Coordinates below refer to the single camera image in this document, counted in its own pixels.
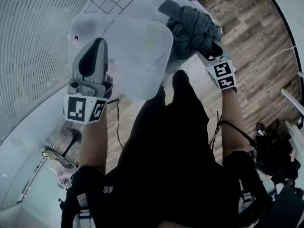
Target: gray cloth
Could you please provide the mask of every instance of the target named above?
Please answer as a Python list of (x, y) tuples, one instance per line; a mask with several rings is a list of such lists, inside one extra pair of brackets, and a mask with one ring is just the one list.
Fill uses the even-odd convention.
[(212, 40), (220, 41), (222, 34), (208, 14), (191, 6), (180, 7), (172, 0), (166, 0), (158, 11), (170, 17), (167, 27), (173, 34), (174, 42), (169, 62), (187, 59), (195, 51), (205, 57), (214, 54)]

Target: black shoe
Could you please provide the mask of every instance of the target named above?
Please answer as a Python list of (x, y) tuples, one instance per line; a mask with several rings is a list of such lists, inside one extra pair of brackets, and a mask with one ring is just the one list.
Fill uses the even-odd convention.
[(256, 124), (256, 131), (257, 131), (258, 135), (266, 136), (266, 133), (264, 131), (264, 125), (262, 123), (257, 123)]

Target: person's arm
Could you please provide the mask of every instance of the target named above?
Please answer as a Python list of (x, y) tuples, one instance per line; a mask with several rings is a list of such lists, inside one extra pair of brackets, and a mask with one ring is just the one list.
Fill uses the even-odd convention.
[[(238, 129), (246, 132), (245, 122), (237, 93), (233, 89), (226, 89), (222, 91), (222, 94), (222, 120), (230, 122)], [(250, 151), (248, 140), (228, 124), (222, 124), (222, 142), (223, 157), (230, 155), (233, 151)]]
[(106, 108), (100, 121), (84, 127), (82, 141), (78, 154), (79, 166), (95, 167), (105, 174), (105, 164), (108, 151), (108, 129)]

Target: plastic container lid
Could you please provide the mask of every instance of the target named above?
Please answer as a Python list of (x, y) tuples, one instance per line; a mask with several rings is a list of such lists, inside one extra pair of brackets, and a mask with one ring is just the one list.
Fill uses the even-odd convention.
[(113, 91), (137, 99), (153, 98), (162, 82), (173, 36), (163, 24), (124, 16), (80, 14), (69, 33), (69, 67), (89, 41), (108, 44), (108, 72)]

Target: ventilation grille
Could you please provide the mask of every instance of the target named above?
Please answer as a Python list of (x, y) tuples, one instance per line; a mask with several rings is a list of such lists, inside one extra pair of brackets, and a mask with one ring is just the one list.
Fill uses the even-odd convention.
[(0, 144), (70, 78), (68, 28), (87, 0), (0, 0)]

